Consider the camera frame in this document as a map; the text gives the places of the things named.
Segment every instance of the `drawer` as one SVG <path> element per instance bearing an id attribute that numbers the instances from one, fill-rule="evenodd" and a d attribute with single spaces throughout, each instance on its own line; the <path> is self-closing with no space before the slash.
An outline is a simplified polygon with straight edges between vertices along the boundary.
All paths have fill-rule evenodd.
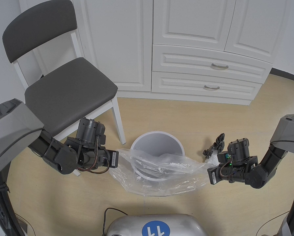
<path id="1" fill-rule="evenodd" d="M 253 100 L 261 85 L 207 75 L 152 72 L 151 91 Z"/>
<path id="2" fill-rule="evenodd" d="M 271 68 L 271 63 L 234 53 L 185 46 L 153 45 L 153 71 L 210 75 L 264 83 Z"/>

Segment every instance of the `gray chair backrest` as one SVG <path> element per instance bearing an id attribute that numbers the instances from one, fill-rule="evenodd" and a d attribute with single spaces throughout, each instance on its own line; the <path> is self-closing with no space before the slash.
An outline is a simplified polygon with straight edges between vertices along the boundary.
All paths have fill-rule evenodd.
<path id="1" fill-rule="evenodd" d="M 3 33 L 9 62 L 75 29 L 76 15 L 70 0 L 50 0 L 33 6 L 16 17 Z"/>

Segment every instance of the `beige floor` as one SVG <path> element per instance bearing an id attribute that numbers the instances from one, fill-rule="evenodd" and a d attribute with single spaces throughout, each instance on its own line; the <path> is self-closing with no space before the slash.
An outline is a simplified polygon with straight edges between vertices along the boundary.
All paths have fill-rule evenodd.
<path id="1" fill-rule="evenodd" d="M 250 154 L 260 161 L 280 117 L 294 113 L 294 81 L 270 75 L 250 106 L 118 100 L 127 143 L 120 144 L 108 111 L 98 117 L 106 127 L 108 149 L 130 148 L 141 134 L 162 130 L 181 141 L 186 156 L 202 162 L 203 150 L 224 132 L 226 146 L 247 137 Z M 128 214 L 187 213 L 195 216 L 211 236 L 254 236 L 263 223 L 291 206 L 294 154 L 287 154 L 275 177 L 262 189 L 223 181 L 182 195 L 142 197 L 127 193 L 109 173 L 61 175 L 26 149 L 12 161 L 8 185 L 15 212 L 31 222 L 37 236 L 101 236 L 106 207 Z M 107 224 L 119 216 L 110 211 Z M 282 219 L 269 222 L 258 235 L 275 234 Z"/>

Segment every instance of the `gray chair seat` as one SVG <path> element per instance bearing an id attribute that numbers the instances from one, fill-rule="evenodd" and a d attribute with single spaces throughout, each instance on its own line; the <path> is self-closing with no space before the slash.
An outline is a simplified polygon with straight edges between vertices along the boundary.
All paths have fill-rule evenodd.
<path id="1" fill-rule="evenodd" d="M 113 99 L 116 92 L 117 86 L 108 77 L 77 58 L 39 79 L 24 95 L 28 108 L 55 136 Z"/>

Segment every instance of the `metal handle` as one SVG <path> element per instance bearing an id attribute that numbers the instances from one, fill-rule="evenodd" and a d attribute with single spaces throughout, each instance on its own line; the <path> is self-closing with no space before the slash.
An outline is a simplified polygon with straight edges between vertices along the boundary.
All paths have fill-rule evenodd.
<path id="1" fill-rule="evenodd" d="M 222 69 L 227 69 L 227 68 L 229 68 L 229 66 L 222 66 L 222 65 L 215 65 L 214 63 L 212 63 L 212 66 L 213 67 L 218 67 L 218 68 L 222 68 Z"/>
<path id="2" fill-rule="evenodd" d="M 206 89 L 214 89 L 214 90 L 220 89 L 220 87 L 210 88 L 210 87 L 208 87 L 208 86 L 206 86 L 206 85 L 204 85 L 204 88 L 206 88 Z"/>

